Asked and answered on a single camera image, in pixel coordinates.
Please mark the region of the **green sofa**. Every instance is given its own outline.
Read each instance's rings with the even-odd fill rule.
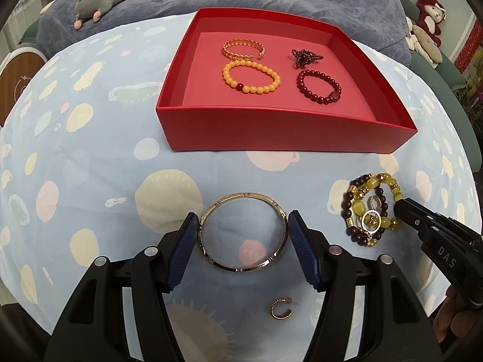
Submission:
[[[411,0],[401,0],[401,3],[406,16],[416,22],[419,17],[419,8],[416,4]],[[466,86],[463,75],[443,53],[441,53],[443,63],[439,64],[436,69],[433,69],[417,52],[411,52],[411,54],[412,62],[409,69],[423,79],[433,90],[463,143],[472,171],[479,171],[481,168],[481,151],[478,141],[468,116],[452,92],[452,90]]]

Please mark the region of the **red tray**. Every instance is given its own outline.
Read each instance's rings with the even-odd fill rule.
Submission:
[[[244,94],[226,85],[224,42],[247,38],[265,46],[260,62],[281,85],[268,94]],[[296,87],[292,49],[324,59],[307,66],[342,87],[336,103],[312,102]],[[249,46],[231,52],[253,54]],[[250,86],[271,79],[256,69],[235,67],[231,77]],[[307,77],[306,86],[328,96],[332,87]],[[156,105],[174,151],[274,150],[391,153],[416,132],[406,108],[372,61],[339,28],[305,17],[259,9],[202,8],[190,24]]]

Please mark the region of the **light blue tablecloth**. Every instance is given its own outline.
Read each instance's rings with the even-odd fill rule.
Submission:
[[[131,258],[177,229],[188,211],[201,215],[228,194],[259,192],[287,213],[298,209],[309,227],[354,255],[392,255],[430,312],[448,283],[421,253],[415,231],[387,231],[375,248],[362,248],[345,234],[339,213],[349,180],[386,171],[405,196],[481,229],[467,158],[431,89],[404,66],[360,45],[419,130],[394,154],[174,153],[155,104],[192,17],[129,24],[72,45],[23,92],[0,131],[0,277],[12,294],[52,332],[96,256]],[[205,233],[210,253],[237,266],[270,254],[282,235],[270,207],[247,199],[217,210]],[[355,334],[361,295],[358,290]],[[299,305],[279,322],[268,307],[283,296]],[[165,297],[189,362],[301,361],[322,299],[305,282],[290,241],[270,266],[245,274],[210,265],[195,247],[182,283]],[[132,333],[132,317],[126,319]],[[130,344],[140,357],[131,337]],[[357,335],[348,356],[356,352]]]

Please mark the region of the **metal screw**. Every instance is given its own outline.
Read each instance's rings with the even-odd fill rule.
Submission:
[[[391,256],[389,256],[388,254],[383,254],[383,255],[381,256],[381,262],[382,262],[383,264],[387,264],[387,265],[389,265],[389,264],[392,264],[393,259],[392,259],[392,257],[391,257]]]
[[[339,256],[342,254],[342,248],[339,245],[330,245],[329,253],[333,254],[334,256]]]
[[[149,248],[146,248],[144,250],[144,254],[146,256],[155,256],[158,253],[158,248],[156,246],[149,246]]]
[[[107,258],[104,256],[100,256],[94,260],[94,265],[97,267],[102,267],[105,263],[107,263]]]

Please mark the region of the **gold hoop earring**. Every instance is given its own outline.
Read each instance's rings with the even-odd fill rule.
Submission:
[[[289,297],[285,297],[285,298],[277,298],[275,301],[273,301],[270,305],[270,314],[271,316],[276,319],[276,320],[285,320],[285,319],[288,319],[293,311],[291,309],[287,309],[282,315],[276,315],[273,310],[274,308],[279,304],[279,303],[286,303],[286,304],[291,304],[291,303],[295,303],[296,305],[298,305],[297,302],[294,302],[292,301],[291,298]]]

